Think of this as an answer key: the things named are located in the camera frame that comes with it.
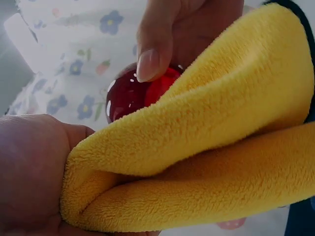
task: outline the fingernail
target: fingernail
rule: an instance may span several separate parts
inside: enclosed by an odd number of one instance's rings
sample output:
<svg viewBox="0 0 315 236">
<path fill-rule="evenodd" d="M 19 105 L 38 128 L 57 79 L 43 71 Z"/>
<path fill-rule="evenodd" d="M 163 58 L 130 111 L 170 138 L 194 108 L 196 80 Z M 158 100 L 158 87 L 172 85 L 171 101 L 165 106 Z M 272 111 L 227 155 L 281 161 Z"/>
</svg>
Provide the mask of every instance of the fingernail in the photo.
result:
<svg viewBox="0 0 315 236">
<path fill-rule="evenodd" d="M 137 80 L 146 82 L 158 74 L 159 70 L 159 55 L 154 49 L 143 52 L 138 60 L 137 65 Z"/>
</svg>

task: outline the hand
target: hand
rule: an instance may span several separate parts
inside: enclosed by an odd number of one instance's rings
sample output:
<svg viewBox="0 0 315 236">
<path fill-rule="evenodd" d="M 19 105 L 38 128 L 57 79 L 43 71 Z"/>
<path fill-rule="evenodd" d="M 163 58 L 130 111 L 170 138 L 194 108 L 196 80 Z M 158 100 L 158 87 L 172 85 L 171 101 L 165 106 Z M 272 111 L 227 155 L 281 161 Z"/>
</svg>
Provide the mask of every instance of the hand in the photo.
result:
<svg viewBox="0 0 315 236">
<path fill-rule="evenodd" d="M 72 227 L 59 214 L 67 156 L 91 134 L 48 115 L 0 118 L 0 235 L 104 235 Z"/>
<path fill-rule="evenodd" d="M 244 0 L 148 0 L 138 31 L 140 82 L 162 75 L 170 62 L 188 67 L 242 16 Z"/>
</svg>

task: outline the towel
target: towel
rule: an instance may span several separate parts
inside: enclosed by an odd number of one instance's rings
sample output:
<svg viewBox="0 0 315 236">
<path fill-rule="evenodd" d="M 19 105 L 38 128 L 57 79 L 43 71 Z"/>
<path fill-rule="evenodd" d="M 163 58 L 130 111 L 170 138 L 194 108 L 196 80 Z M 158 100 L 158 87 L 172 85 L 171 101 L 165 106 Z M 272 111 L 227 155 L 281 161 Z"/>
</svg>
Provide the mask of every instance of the towel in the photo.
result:
<svg viewBox="0 0 315 236">
<path fill-rule="evenodd" d="M 65 167 L 63 219 L 90 231 L 155 231 L 314 195 L 315 123 L 303 124 L 314 39 L 284 2 L 237 20 L 156 104 L 79 143 Z"/>
</svg>

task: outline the white fabric with flower print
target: white fabric with flower print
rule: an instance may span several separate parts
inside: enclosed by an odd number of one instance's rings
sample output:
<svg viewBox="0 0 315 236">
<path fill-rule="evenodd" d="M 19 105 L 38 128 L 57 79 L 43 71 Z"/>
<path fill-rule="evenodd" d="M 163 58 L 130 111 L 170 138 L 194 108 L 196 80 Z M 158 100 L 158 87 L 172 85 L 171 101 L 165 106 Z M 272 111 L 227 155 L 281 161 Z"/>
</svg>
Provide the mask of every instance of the white fabric with flower print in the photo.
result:
<svg viewBox="0 0 315 236">
<path fill-rule="evenodd" d="M 21 14 L 51 64 L 23 89 L 9 114 L 48 113 L 94 130 L 105 127 L 106 91 L 113 78 L 136 59 L 135 33 L 145 3 L 18 0 Z M 229 222 L 167 230 L 161 235 L 283 236 L 287 216 L 284 207 Z"/>
</svg>

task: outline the red glass object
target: red glass object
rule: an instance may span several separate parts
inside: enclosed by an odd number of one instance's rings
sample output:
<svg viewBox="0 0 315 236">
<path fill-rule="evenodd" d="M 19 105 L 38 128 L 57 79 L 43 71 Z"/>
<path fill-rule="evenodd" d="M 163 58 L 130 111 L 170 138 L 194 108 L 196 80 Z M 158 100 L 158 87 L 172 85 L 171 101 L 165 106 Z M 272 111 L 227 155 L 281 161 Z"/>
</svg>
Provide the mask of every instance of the red glass object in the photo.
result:
<svg viewBox="0 0 315 236">
<path fill-rule="evenodd" d="M 137 64 L 131 64 L 110 84 L 106 98 L 108 123 L 156 103 L 183 72 L 179 66 L 170 66 L 157 80 L 140 83 L 136 69 Z"/>
</svg>

